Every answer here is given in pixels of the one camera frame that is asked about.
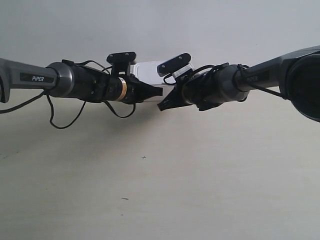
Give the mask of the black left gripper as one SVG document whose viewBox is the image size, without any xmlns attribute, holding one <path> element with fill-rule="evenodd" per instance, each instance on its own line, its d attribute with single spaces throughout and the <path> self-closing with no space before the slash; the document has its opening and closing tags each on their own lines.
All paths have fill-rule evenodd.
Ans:
<svg viewBox="0 0 320 240">
<path fill-rule="evenodd" d="M 103 89 L 102 101 L 125 104 L 142 103 L 153 97 L 162 97 L 163 89 L 140 81 L 133 75 L 110 76 Z"/>
</svg>

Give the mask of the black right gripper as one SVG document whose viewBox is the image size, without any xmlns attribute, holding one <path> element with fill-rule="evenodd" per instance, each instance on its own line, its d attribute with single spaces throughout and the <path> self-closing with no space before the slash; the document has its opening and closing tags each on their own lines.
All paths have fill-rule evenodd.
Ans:
<svg viewBox="0 0 320 240">
<path fill-rule="evenodd" d="M 158 109 L 162 112 L 164 110 L 195 105 L 200 111 L 199 106 L 187 98 L 187 90 L 186 90 L 187 89 L 186 84 L 194 82 L 199 78 L 200 78 L 199 74 L 185 75 L 185 76 L 179 76 L 175 78 L 175 84 L 172 91 L 169 92 L 169 94 L 164 98 L 164 100 L 162 100 L 160 103 L 157 104 Z"/>
</svg>

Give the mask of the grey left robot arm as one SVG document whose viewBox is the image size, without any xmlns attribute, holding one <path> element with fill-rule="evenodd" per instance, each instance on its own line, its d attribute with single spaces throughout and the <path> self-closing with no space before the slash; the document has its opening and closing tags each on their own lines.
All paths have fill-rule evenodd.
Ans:
<svg viewBox="0 0 320 240">
<path fill-rule="evenodd" d="M 114 53 L 107 57 L 111 71 L 71 60 L 40 67 L 2 58 L 0 60 L 0 101 L 7 103 L 12 89 L 39 89 L 54 98 L 79 99 L 89 103 L 107 101 L 128 105 L 161 97 L 160 87 L 140 81 L 131 66 L 134 52 Z"/>
</svg>

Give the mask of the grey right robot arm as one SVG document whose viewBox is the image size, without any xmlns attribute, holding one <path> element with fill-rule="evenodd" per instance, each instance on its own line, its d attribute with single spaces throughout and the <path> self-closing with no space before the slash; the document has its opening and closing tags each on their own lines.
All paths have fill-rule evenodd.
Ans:
<svg viewBox="0 0 320 240">
<path fill-rule="evenodd" d="M 244 102 L 259 90 L 290 101 L 304 117 L 320 120 L 320 47 L 295 50 L 259 64 L 191 65 L 188 53 L 157 66 L 158 75 L 172 77 L 172 90 L 158 103 L 160 111 L 195 105 L 199 111 L 228 102 Z"/>
</svg>

